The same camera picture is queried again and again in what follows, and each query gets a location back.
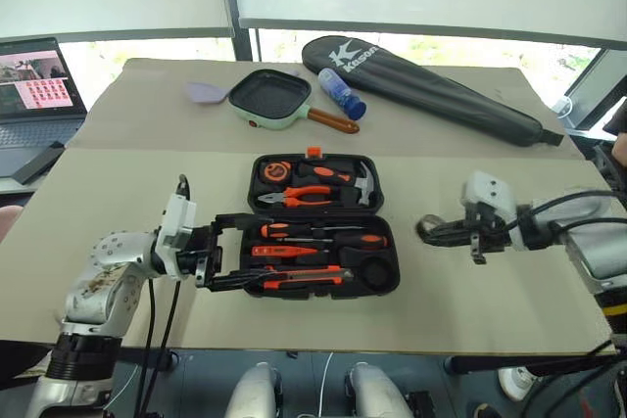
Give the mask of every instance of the laptop keyboard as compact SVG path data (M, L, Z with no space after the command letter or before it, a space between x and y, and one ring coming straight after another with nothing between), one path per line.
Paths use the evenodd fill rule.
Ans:
M0 149L47 147L55 141L66 144L81 125L82 120L75 119L0 124Z

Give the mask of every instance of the laptop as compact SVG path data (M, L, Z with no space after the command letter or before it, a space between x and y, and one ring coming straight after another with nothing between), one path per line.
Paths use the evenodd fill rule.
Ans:
M55 38L0 43L0 178L65 145L86 115Z

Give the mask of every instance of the blue bottle cap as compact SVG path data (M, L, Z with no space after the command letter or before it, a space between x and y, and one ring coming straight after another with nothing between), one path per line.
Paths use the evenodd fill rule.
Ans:
M365 103L357 95L351 94L343 105L344 113L352 120L357 121L365 113Z

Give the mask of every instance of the pan handle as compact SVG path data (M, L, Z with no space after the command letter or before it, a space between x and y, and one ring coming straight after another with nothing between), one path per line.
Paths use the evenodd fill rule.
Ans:
M307 118L312 121L321 122L322 124L331 126L338 131L346 132L347 134L355 134L360 130L360 127L356 122L351 121L350 119L344 119L343 117L334 116L317 108L310 108L307 113Z

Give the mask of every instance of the hammer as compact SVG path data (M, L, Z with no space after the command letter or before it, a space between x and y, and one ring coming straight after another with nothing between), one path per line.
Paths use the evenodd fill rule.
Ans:
M360 205L368 206L370 203L370 194L374 190L374 178L372 173L368 169L365 163L362 163L364 178L355 177L348 173L342 173L326 166L313 166L301 163L299 170L303 176L313 175L317 176L322 183L329 183L332 185L341 186L353 186L361 190L361 196L358 203Z

